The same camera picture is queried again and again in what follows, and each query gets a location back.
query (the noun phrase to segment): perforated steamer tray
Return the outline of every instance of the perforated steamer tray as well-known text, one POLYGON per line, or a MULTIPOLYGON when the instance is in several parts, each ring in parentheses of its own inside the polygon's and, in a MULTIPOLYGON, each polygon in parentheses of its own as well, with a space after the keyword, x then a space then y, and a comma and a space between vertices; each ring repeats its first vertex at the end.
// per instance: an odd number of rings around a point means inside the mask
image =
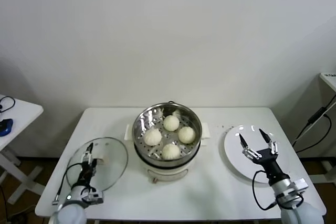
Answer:
POLYGON ((174 164, 172 161, 166 161, 162 158, 162 149, 167 144, 173 143, 180 148, 180 157, 173 160, 177 163, 179 163, 179 160, 183 163, 185 159, 194 156, 200 146, 202 125, 197 115, 189 108, 176 103, 161 103, 142 112, 135 120, 132 132, 138 154, 147 161, 161 161, 161 164, 165 166, 163 163, 174 164), (180 121, 178 129, 174 132, 167 131, 163 126, 163 120, 172 114, 176 115, 180 121), (195 141, 191 144, 184 144, 179 140, 178 132, 185 126, 189 126, 195 131, 195 141), (146 145, 143 139, 146 131, 150 129, 159 129, 161 132, 162 140, 156 146, 146 145))

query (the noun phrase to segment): table leg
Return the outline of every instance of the table leg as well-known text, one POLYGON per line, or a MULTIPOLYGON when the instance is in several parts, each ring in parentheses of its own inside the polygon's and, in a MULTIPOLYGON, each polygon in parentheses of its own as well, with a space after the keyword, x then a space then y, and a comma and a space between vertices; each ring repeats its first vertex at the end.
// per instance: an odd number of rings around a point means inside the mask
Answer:
POLYGON ((10 196, 8 202, 14 204, 25 190, 30 190, 38 195, 42 195, 45 186, 34 182, 34 179, 42 171, 42 167, 35 167, 34 170, 27 176, 19 170, 11 161, 6 159, 0 153, 0 165, 11 175, 17 178, 22 184, 10 196))
POLYGON ((21 161, 15 156, 13 150, 6 146, 1 153, 7 157, 8 160, 12 161, 16 166, 19 166, 21 164, 21 161))
POLYGON ((6 176, 7 176, 8 172, 4 171, 1 176, 0 176, 0 185, 2 184, 2 182, 5 180, 6 176))
POLYGON ((329 161, 322 161, 323 167, 327 170, 325 174, 309 175, 314 184, 334 183, 336 186, 336 166, 332 167, 329 161))

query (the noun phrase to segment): white plate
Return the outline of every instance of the white plate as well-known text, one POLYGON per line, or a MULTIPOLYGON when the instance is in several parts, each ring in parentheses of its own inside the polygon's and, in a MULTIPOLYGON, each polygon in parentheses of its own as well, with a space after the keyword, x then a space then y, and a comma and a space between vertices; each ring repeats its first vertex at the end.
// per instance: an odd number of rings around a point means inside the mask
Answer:
MULTIPOLYGON (((254 125, 240 125, 231 129, 225 136, 224 139, 224 148, 226 156, 232 165, 244 176, 249 179, 253 179, 254 173, 258 170, 263 170, 261 165, 254 164, 242 153, 243 147, 240 144, 239 133, 245 139, 248 147, 254 151, 259 151, 266 149, 268 147, 267 143, 261 136, 259 129, 262 129, 267 133, 272 141, 277 142, 278 144, 278 158, 277 162, 284 173, 288 170, 288 159, 285 151, 281 149, 281 144, 277 141, 276 136, 270 133, 267 129, 260 128, 254 125)), ((268 183, 268 179, 265 174, 259 174, 255 181, 261 183, 268 183)))

